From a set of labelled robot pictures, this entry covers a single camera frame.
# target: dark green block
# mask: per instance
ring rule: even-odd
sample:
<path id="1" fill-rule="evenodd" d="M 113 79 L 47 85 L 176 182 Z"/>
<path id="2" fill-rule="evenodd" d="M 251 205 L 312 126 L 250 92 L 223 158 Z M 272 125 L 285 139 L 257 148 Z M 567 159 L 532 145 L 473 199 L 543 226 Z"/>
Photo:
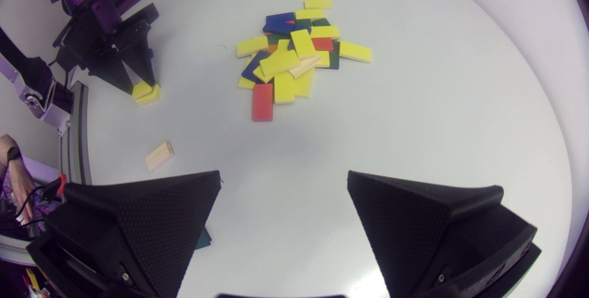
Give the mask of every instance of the dark green block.
<path id="1" fill-rule="evenodd" d="M 333 41 L 333 52 L 329 53 L 329 67 L 326 69 L 339 69 L 339 42 Z"/>
<path id="2" fill-rule="evenodd" d="M 312 26 L 311 19 L 296 20 L 295 23 L 300 26 Z"/>
<path id="3" fill-rule="evenodd" d="M 269 34 L 268 38 L 268 45 L 278 44 L 278 40 L 289 40 L 290 36 L 285 36 L 283 34 Z"/>
<path id="4" fill-rule="evenodd" d="M 207 247 L 211 244 L 211 236 L 208 234 L 208 231 L 206 228 L 202 229 L 202 232 L 200 233 L 200 237 L 198 238 L 198 242 L 196 243 L 196 248 L 194 248 L 194 250 L 198 250 L 199 248 L 203 248 L 203 247 Z"/>
<path id="5" fill-rule="evenodd" d="M 330 26 L 330 23 L 327 19 L 319 19 L 313 21 L 313 26 Z"/>

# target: pile of blocks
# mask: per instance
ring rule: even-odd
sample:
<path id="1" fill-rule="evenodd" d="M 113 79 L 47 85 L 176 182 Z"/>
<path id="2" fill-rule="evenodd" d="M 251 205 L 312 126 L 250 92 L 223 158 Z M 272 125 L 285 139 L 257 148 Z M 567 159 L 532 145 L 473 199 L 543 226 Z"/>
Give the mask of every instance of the pile of blocks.
<path id="1" fill-rule="evenodd" d="M 237 86 L 253 90 L 252 120 L 272 120 L 274 103 L 309 97 L 315 68 L 339 69 L 340 57 L 372 62 L 369 48 L 339 41 L 330 8 L 330 0 L 305 0 L 305 9 L 267 16 L 265 36 L 237 45 L 237 57 L 251 56 Z"/>

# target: white table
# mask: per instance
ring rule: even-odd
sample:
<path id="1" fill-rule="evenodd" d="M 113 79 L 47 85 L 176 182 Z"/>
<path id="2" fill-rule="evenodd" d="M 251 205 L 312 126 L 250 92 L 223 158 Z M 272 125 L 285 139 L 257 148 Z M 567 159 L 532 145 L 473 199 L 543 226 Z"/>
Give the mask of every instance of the white table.
<path id="1" fill-rule="evenodd" d="M 94 184 L 219 169 L 223 189 L 179 297 L 387 297 L 346 190 L 347 170 L 456 186 L 499 184 L 503 205 L 538 227 L 543 250 L 511 297 L 545 296 L 566 245 L 571 179 L 562 134 L 536 77 L 471 0 L 333 0 L 342 40 L 374 62 L 317 70 L 310 99 L 252 122 L 235 44 L 265 15 L 303 0 L 144 0 L 158 103 L 137 107 L 97 78 L 88 147 Z M 143 159 L 169 140 L 155 172 Z"/>

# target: wristwatch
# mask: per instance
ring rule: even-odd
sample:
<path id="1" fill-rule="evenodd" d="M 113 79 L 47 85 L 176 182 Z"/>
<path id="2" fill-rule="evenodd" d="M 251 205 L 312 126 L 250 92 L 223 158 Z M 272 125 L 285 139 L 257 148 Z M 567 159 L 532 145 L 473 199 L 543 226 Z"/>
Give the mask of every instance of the wristwatch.
<path id="1" fill-rule="evenodd" d="M 21 150 L 18 147 L 11 147 L 6 153 L 6 164 L 10 162 L 10 160 L 16 160 L 21 157 Z"/>

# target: cable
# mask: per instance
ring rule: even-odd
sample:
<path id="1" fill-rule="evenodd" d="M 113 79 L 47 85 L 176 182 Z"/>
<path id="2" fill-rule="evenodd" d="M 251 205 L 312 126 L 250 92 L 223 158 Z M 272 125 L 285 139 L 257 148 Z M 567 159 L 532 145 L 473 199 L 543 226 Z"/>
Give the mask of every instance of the cable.
<path id="1" fill-rule="evenodd" d="M 44 187 L 45 186 L 42 185 L 40 187 L 36 187 L 35 189 L 33 189 L 33 191 L 31 191 L 29 193 L 29 195 L 27 196 L 27 199 L 25 199 L 25 202 L 23 202 L 23 206 L 21 206 L 21 209 L 17 212 L 17 214 L 15 216 L 13 216 L 12 218 L 10 218 L 10 219 L 4 219 L 4 220 L 0 221 L 0 223 L 6 223 L 6 222 L 10 222 L 10 221 L 16 220 L 18 218 L 18 216 L 21 215 L 21 213 L 23 212 L 23 210 L 25 209 L 25 207 L 27 206 L 27 202 L 29 202 L 29 199 L 31 198 L 31 196 L 33 195 L 33 193 L 35 193 L 36 191 L 38 191 L 38 190 L 40 190 L 40 189 L 42 189 Z"/>
<path id="2" fill-rule="evenodd" d="M 17 225 L 17 227 L 12 227 L 12 228 L 2 228 L 2 229 L 3 229 L 3 230 L 18 230 L 18 229 L 22 229 L 22 228 L 24 228 L 24 227 L 27 227 L 28 225 L 32 225 L 32 224 L 34 224 L 34 223 L 41 222 L 41 221 L 44 221 L 44 220 L 45 220 L 45 219 L 42 219 L 42 218 L 40 218 L 39 220 L 32 220 L 32 221 L 29 221 L 28 223 L 26 223 L 26 224 L 23 224 L 23 225 Z"/>

